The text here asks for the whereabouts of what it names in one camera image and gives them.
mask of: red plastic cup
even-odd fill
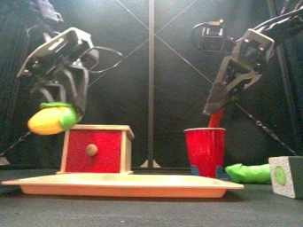
[[[224,162],[223,128],[195,128],[184,131],[187,152],[192,171],[199,175],[215,178],[216,170]]]

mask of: tray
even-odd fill
[[[27,194],[107,197],[220,198],[244,186],[202,176],[74,173],[3,182]]]

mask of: cube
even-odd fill
[[[131,173],[127,125],[75,125],[66,132],[59,173]]]

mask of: round hole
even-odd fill
[[[275,179],[282,186],[287,184],[287,174],[282,167],[275,168]]]

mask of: green plush toy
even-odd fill
[[[235,164],[224,168],[234,181],[240,184],[266,184],[271,181],[270,165],[244,166]]]

